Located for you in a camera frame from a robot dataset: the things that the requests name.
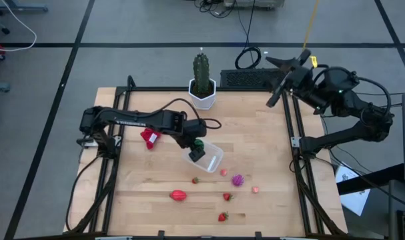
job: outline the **red pepper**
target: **red pepper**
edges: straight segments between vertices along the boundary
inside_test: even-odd
[[[169,194],[169,197],[171,197],[174,201],[184,201],[187,195],[182,190],[174,190],[172,193]]]

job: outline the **clear plastic container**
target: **clear plastic container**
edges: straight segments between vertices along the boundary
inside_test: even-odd
[[[202,156],[196,162],[193,162],[189,157],[190,148],[187,148],[183,150],[182,157],[196,167],[199,167],[200,169],[207,171],[208,173],[213,173],[216,171],[218,165],[220,165],[220,162],[223,159],[224,152],[222,149],[215,146],[214,144],[204,141],[203,139],[200,140],[204,142],[204,156]]]

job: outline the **gray floor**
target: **gray floor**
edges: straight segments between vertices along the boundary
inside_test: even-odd
[[[38,43],[73,43],[88,0],[46,0],[48,13],[21,13],[18,17],[38,34]],[[257,10],[251,42],[301,43],[315,0],[287,0],[275,11]],[[401,40],[405,43],[405,0],[382,1]],[[250,11],[241,10],[244,25]],[[32,35],[10,15],[0,17],[11,34],[0,33],[0,42],[27,43]],[[245,35],[234,11],[225,19],[200,13],[192,1],[95,0],[82,41],[84,43],[244,42]],[[374,1],[321,1],[310,43],[392,43]],[[222,69],[234,69],[241,48],[204,48],[210,58],[212,78]],[[261,48],[264,55],[290,58],[301,48]],[[0,81],[9,82],[9,93],[0,93],[0,239],[3,238],[27,171],[35,154],[55,92],[69,58],[70,48],[34,48],[10,53],[0,62]],[[192,78],[191,62],[200,50],[192,48],[80,48],[53,124],[15,237],[60,234],[71,185],[77,173],[79,146],[75,140],[82,111],[93,104],[98,87],[125,85],[132,75],[139,86],[186,86]],[[339,65],[383,84],[391,93],[405,91],[405,67],[396,49],[312,49],[319,63]],[[271,67],[264,60],[260,67]],[[379,93],[362,83],[359,92]],[[383,97],[361,96],[385,105]],[[400,96],[392,98],[400,103]],[[383,169],[402,160],[401,109],[389,137],[381,143],[356,141],[343,144],[365,167]],[[328,131],[338,131],[356,121],[326,119]],[[338,158],[363,170],[350,156],[333,149]],[[375,202],[370,195],[369,203]],[[361,228],[346,213],[351,231]],[[366,229],[370,223],[365,222]]]

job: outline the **potted cactus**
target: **potted cactus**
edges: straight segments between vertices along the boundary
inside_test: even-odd
[[[195,78],[189,82],[189,94],[196,109],[208,110],[216,101],[216,82],[210,79],[210,64],[205,54],[193,60]]]

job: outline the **cactus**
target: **cactus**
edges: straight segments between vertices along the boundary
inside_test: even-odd
[[[195,75],[193,94],[197,96],[210,95],[210,64],[205,54],[200,53],[193,60],[193,74]]]

